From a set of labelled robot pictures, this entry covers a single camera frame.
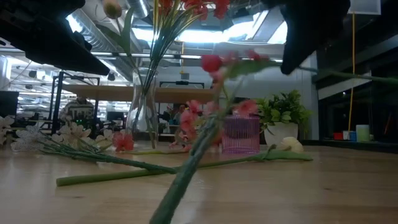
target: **glass vase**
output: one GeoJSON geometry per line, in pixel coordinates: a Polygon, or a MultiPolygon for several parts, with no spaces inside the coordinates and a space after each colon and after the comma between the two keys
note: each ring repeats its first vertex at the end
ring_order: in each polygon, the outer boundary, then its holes
{"type": "Polygon", "coordinates": [[[158,122],[155,105],[157,71],[140,68],[133,72],[134,96],[127,116],[126,133],[132,134],[135,151],[156,150],[158,122]]]}

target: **person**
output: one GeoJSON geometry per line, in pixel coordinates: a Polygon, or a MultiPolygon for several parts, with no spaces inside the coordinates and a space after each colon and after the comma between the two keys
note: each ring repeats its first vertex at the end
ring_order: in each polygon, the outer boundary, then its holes
{"type": "Polygon", "coordinates": [[[185,111],[185,108],[186,108],[185,105],[180,105],[180,108],[178,109],[178,113],[175,114],[175,116],[174,116],[174,124],[175,125],[180,124],[181,114],[185,111]]]}
{"type": "Polygon", "coordinates": [[[85,96],[78,95],[76,100],[67,103],[61,110],[59,118],[64,121],[75,121],[78,119],[93,119],[94,105],[85,96]]]}

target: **table surface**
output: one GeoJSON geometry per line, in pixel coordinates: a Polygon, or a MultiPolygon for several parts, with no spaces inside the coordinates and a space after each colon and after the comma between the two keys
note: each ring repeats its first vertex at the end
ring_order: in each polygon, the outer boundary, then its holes
{"type": "MultiPolygon", "coordinates": [[[[306,146],[312,162],[199,170],[172,223],[397,223],[398,155],[306,146]]],[[[121,156],[178,166],[185,154],[121,156]]],[[[228,159],[207,154],[204,161],[228,159]]],[[[57,177],[133,167],[0,150],[0,223],[148,223],[174,175],[56,187],[57,177]]]]}

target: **vase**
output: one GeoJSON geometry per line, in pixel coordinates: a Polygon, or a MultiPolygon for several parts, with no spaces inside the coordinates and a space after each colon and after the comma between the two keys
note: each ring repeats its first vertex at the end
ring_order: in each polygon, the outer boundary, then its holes
{"type": "Polygon", "coordinates": [[[158,142],[158,123],[155,105],[157,71],[140,68],[133,72],[134,95],[127,116],[126,133],[132,134],[135,151],[155,150],[158,142]]]}
{"type": "Polygon", "coordinates": [[[273,144],[280,145],[280,142],[283,138],[286,137],[295,137],[299,133],[299,126],[295,123],[282,123],[275,122],[275,126],[268,125],[268,130],[264,130],[264,137],[266,138],[266,142],[268,146],[273,144]]]}

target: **potted plant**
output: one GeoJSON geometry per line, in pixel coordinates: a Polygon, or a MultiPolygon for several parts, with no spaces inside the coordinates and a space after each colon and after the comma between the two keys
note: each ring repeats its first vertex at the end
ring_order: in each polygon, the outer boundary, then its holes
{"type": "Polygon", "coordinates": [[[267,145],[278,145],[286,137],[297,138],[299,125],[307,131],[311,111],[300,104],[300,97],[299,91],[293,90],[288,94],[281,93],[281,97],[274,95],[270,100],[257,100],[267,145]]]}

